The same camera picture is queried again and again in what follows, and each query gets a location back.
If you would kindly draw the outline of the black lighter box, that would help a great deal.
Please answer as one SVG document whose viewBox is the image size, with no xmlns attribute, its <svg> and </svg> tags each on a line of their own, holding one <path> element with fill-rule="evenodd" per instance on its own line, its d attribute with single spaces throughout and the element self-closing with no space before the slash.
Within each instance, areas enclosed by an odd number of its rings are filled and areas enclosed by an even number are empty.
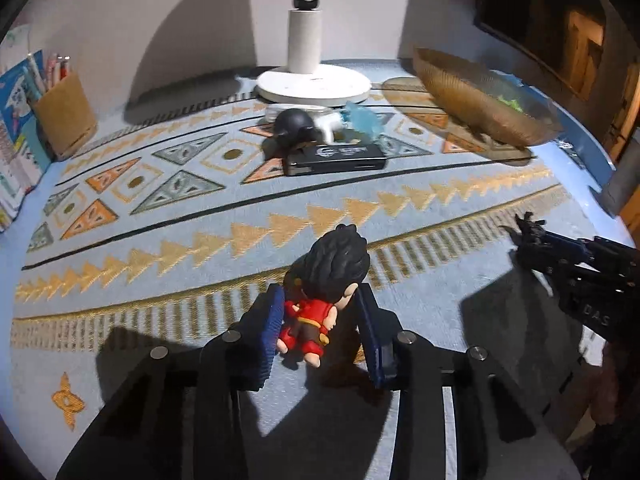
<svg viewBox="0 0 640 480">
<path fill-rule="evenodd" d="M 296 177 L 381 170 L 386 162 L 387 157 L 375 144 L 311 145 L 289 152 L 283 167 L 287 176 Z"/>
</svg>

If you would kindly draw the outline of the patterned blue table mat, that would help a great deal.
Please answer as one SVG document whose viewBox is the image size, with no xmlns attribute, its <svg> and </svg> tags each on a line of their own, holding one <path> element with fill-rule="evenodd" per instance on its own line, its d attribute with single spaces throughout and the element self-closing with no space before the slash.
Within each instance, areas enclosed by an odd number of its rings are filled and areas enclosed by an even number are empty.
<svg viewBox="0 0 640 480">
<path fill-rule="evenodd" d="M 593 198 L 598 179 L 552 142 L 475 141 L 397 62 L 361 70 L 383 124 L 380 170 L 287 176 L 243 78 L 233 96 L 196 94 L 147 125 L 111 117 L 49 171 L 43 210 L 12 226 L 11 420 L 43 477 L 153 344 L 205 344 L 342 223 L 369 243 L 383 308 L 439 346 L 489 344 L 538 402 L 576 359 L 600 362 L 602 339 L 555 311 L 548 287 L 524 290 L 503 229 L 533 211 L 561 234 L 629 244 Z"/>
</svg>

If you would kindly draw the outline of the light green dinosaur toy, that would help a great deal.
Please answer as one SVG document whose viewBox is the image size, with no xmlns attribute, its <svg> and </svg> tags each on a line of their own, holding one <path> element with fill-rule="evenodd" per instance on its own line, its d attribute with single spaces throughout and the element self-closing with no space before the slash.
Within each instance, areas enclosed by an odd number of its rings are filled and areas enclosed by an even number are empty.
<svg viewBox="0 0 640 480">
<path fill-rule="evenodd" d="M 508 107 L 511 107 L 512 110 L 516 110 L 519 113 L 523 113 L 523 109 L 517 99 L 508 100 L 504 96 L 498 96 L 498 101 L 501 102 L 502 104 L 506 104 L 506 106 Z"/>
</svg>

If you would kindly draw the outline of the white lamp stand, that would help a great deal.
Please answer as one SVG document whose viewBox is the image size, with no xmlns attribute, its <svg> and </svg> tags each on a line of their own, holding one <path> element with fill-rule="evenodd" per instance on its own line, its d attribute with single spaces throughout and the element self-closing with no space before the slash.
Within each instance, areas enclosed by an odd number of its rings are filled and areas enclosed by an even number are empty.
<svg viewBox="0 0 640 480">
<path fill-rule="evenodd" d="M 356 70 L 321 62 L 320 0 L 293 0 L 288 11 L 288 60 L 257 78 L 257 93 L 273 103 L 342 106 L 360 103 L 372 88 Z"/>
</svg>

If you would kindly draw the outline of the pens in holder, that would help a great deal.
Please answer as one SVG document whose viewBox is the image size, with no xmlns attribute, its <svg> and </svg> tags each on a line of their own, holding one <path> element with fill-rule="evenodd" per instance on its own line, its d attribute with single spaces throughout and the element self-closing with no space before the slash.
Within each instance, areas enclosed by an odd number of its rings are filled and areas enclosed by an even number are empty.
<svg viewBox="0 0 640 480">
<path fill-rule="evenodd" d="M 32 53 L 27 55 L 32 79 L 40 94 L 52 90 L 70 73 L 70 57 L 68 55 L 52 54 L 46 59 L 43 68 L 37 62 L 36 56 Z"/>
</svg>

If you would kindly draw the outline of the black spiky toy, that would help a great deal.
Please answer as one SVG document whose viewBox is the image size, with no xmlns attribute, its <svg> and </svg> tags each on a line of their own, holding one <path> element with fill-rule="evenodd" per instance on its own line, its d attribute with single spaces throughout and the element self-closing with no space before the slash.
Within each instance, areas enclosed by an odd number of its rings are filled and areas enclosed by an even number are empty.
<svg viewBox="0 0 640 480">
<path fill-rule="evenodd" d="M 502 224 L 500 229 L 509 235 L 518 256 L 534 254 L 546 246 L 544 219 L 536 220 L 533 211 L 525 211 L 522 216 L 514 214 L 513 221 L 515 226 Z"/>
</svg>

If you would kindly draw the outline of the light blue dinosaur toy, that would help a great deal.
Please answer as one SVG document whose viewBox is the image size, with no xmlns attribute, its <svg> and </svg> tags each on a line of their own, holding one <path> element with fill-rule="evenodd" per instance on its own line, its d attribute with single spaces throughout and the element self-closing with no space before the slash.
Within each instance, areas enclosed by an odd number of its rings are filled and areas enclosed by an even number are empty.
<svg viewBox="0 0 640 480">
<path fill-rule="evenodd" d="M 375 112 L 353 102 L 347 102 L 341 109 L 341 118 L 347 129 L 362 134 L 370 141 L 376 140 L 384 132 L 381 119 Z"/>
</svg>

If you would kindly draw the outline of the stack of books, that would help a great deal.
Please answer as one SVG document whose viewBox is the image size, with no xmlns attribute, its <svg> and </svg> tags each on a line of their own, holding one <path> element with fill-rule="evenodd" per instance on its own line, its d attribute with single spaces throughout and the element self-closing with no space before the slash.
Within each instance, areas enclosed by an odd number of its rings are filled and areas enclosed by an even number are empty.
<svg viewBox="0 0 640 480">
<path fill-rule="evenodd" d="M 40 72 L 42 51 L 29 49 L 29 25 L 10 29 L 1 41 L 1 231 L 13 223 L 26 195 L 46 173 L 51 155 L 25 90 L 32 54 Z"/>
</svg>

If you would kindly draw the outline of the black helmet figurine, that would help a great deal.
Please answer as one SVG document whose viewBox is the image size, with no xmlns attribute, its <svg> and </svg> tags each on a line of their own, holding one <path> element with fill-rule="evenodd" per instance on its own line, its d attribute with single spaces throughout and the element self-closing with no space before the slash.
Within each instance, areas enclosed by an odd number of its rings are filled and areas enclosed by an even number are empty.
<svg viewBox="0 0 640 480">
<path fill-rule="evenodd" d="M 297 145 L 318 140 L 314 120 L 304 110 L 289 108 L 281 112 L 272 127 L 274 140 L 281 151 L 291 151 Z"/>
</svg>

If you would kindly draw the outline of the black-haired red figurine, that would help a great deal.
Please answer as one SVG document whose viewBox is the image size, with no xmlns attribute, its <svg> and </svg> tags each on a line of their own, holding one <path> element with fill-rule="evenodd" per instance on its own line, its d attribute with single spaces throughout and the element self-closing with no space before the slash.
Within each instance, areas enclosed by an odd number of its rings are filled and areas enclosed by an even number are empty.
<svg viewBox="0 0 640 480">
<path fill-rule="evenodd" d="M 278 351 L 298 350 L 307 365 L 318 368 L 338 316 L 369 270 L 367 240 L 353 224 L 339 224 L 318 238 L 294 272 L 297 292 L 284 302 Z"/>
</svg>

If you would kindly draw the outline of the cardboard pen holder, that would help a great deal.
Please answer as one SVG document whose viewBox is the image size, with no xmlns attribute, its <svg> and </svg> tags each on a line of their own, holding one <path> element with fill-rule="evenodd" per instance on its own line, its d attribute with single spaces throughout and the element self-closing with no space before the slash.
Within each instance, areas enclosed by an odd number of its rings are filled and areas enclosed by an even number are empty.
<svg viewBox="0 0 640 480">
<path fill-rule="evenodd" d="M 98 121 L 78 73 L 71 72 L 32 106 L 57 159 L 70 158 L 96 133 Z"/>
</svg>

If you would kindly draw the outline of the amber ribbed glass bowl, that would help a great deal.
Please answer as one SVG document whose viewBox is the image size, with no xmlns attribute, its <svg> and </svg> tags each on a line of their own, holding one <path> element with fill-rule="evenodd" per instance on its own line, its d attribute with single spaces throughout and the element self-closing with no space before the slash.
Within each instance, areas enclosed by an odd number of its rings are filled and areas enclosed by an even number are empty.
<svg viewBox="0 0 640 480">
<path fill-rule="evenodd" d="M 528 148 L 555 139 L 562 131 L 558 109 L 539 101 L 483 65 L 437 50 L 415 48 L 416 76 L 446 113 L 503 144 Z M 498 101 L 517 99 L 523 113 Z"/>
</svg>

